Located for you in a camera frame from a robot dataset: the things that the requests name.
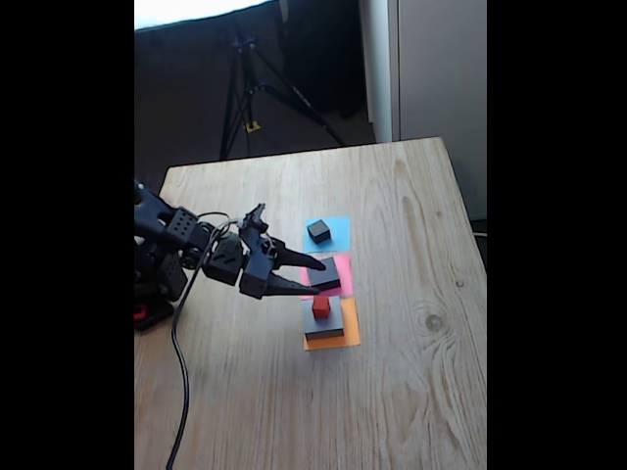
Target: black wire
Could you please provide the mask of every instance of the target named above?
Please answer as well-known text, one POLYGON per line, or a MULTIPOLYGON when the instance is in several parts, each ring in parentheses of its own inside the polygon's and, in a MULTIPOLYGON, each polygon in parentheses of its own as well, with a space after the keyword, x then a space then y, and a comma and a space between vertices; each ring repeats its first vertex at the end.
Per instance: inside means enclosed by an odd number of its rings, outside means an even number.
POLYGON ((198 218, 204 217, 205 215, 224 215, 226 218, 229 218, 228 213, 218 212, 218 211, 203 212, 203 213, 198 215, 198 218))
MULTIPOLYGON (((213 214, 221 214, 228 217, 228 215, 224 212, 204 212, 198 215, 198 218, 204 215, 213 215, 213 214)), ((189 412, 189 377, 187 376, 187 365, 185 364, 185 358, 183 357, 183 352, 180 350, 180 345, 178 344, 178 339, 176 338, 176 325, 178 325, 178 318, 180 317, 180 313, 183 310, 183 306, 185 305, 185 301, 187 300, 187 296, 194 285, 194 281, 196 280, 196 276, 198 276, 198 272, 200 271, 201 266, 203 265, 203 260, 207 256, 207 253, 212 249, 212 245, 216 241, 217 238, 221 237, 228 228, 231 226, 230 219, 224 223, 223 227, 217 231, 217 228, 212 232, 209 237, 209 243, 205 250, 201 254, 198 259, 198 263, 196 264, 196 268, 194 269, 194 274, 192 275, 189 284, 187 284, 187 288, 183 294, 180 303, 176 307, 176 311, 174 312, 174 318, 172 320, 172 343, 174 344, 174 350, 176 351, 176 357, 178 357, 178 362, 180 364, 180 371, 183 375, 183 412, 180 417, 180 423, 178 423, 178 431, 176 432, 176 438, 174 439, 174 445, 172 446, 172 451, 169 453, 168 464, 166 465, 167 470, 171 470, 172 465, 174 463, 174 459, 176 458, 176 454, 178 453, 178 448, 180 447, 180 442, 183 439, 183 431, 185 431, 185 423, 187 422, 187 413, 189 412)))

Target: camera tripod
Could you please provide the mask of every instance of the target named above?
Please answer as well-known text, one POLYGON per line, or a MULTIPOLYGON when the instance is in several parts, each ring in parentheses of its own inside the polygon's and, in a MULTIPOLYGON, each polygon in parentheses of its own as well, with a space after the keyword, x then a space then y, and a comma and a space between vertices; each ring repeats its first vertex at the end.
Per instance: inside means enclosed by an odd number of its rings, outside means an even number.
POLYGON ((253 119, 253 110, 251 106, 253 97, 258 91, 264 91, 279 103, 283 103, 285 106, 320 125, 331 135, 331 137, 333 137, 333 139, 335 139, 340 147, 344 147, 346 145, 337 132, 335 132, 335 130, 333 130, 329 123, 324 119, 324 117, 322 117, 312 107, 312 104, 303 96, 298 88, 291 84, 283 73, 281 73, 281 71, 275 67, 265 57, 265 55, 262 54, 262 52, 260 52, 257 47, 257 39, 254 36, 242 39, 238 31, 237 39, 233 42, 232 46, 234 53, 231 62, 228 95, 226 97, 226 112, 224 114, 222 140, 219 151, 219 159, 221 161, 228 157, 231 147, 233 146, 233 142, 235 141, 235 137, 237 136, 241 126, 243 126, 245 130, 246 146, 250 154, 249 134, 261 129, 259 123, 253 119), (262 62, 281 80, 281 82, 283 82, 283 84, 291 91, 291 96, 282 93, 264 81, 257 80, 252 61, 253 54, 256 54, 257 57, 259 57, 262 62), (236 90, 237 69, 239 63, 241 63, 242 74, 244 77, 244 92, 241 96, 238 95, 236 90), (233 102, 235 102, 237 106, 235 117, 231 117, 233 102))

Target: white wall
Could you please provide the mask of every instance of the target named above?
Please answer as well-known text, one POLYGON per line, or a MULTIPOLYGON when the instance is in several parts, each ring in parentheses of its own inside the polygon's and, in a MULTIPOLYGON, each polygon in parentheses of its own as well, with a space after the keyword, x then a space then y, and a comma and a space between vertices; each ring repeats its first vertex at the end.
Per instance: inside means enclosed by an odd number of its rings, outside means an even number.
POLYGON ((377 142, 399 140, 396 0, 360 0, 368 120, 377 142))
POLYGON ((487 0, 398 2, 401 139, 442 136, 468 216, 487 218, 487 0))

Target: wood knot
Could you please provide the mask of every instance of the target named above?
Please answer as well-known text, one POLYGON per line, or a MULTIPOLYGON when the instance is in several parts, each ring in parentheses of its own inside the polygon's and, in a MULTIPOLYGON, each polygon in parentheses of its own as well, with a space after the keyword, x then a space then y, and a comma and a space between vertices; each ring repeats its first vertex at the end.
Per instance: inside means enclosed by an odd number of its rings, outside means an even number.
POLYGON ((436 332, 442 328, 442 318, 439 315, 431 314, 427 316, 426 325, 429 331, 436 332))

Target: red part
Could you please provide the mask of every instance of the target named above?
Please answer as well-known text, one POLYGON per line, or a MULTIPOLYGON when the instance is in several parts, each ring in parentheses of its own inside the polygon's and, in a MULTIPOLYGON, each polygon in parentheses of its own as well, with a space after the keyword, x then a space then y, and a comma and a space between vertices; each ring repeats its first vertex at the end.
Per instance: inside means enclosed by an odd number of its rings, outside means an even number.
POLYGON ((145 320, 148 318, 148 307, 144 304, 137 304, 133 311, 133 321, 145 320))
POLYGON ((331 312, 331 304, 328 297, 314 297, 312 312, 314 318, 328 318, 331 312))

